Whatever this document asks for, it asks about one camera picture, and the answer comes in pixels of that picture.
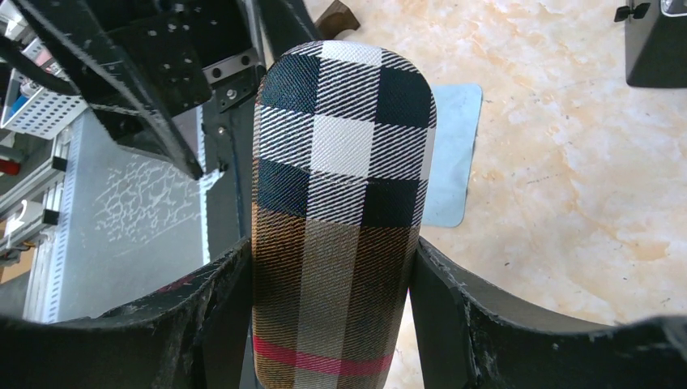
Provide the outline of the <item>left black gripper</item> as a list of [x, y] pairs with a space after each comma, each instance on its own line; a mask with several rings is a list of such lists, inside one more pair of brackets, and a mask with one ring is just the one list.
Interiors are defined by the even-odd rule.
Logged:
[[66, 73], [45, 80], [82, 97], [120, 147], [203, 175], [174, 118], [209, 101], [212, 67], [267, 42], [274, 55], [321, 38], [301, 1], [18, 1]]

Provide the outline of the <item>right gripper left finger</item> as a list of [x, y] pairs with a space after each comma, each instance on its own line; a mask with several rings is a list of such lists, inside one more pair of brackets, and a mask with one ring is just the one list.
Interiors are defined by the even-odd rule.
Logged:
[[97, 318], [1, 319], [4, 388], [238, 388], [251, 244]]

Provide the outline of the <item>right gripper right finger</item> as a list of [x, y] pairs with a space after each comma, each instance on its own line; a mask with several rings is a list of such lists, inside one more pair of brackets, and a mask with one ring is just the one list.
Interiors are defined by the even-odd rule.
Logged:
[[421, 240], [410, 285], [427, 388], [683, 388], [686, 319], [608, 326], [547, 310]]

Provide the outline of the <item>plaid glasses case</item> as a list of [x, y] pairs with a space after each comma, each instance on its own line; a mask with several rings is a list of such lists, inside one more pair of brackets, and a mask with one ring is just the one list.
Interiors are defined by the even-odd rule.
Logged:
[[265, 388], [381, 388], [428, 189], [437, 108], [405, 57], [311, 41], [254, 110], [253, 349]]

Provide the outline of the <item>blue cleaning cloth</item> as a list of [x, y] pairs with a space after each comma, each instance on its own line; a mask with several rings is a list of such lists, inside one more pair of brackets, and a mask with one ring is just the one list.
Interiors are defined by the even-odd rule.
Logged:
[[432, 89], [437, 129], [422, 224], [453, 228], [464, 218], [483, 91], [475, 83]]

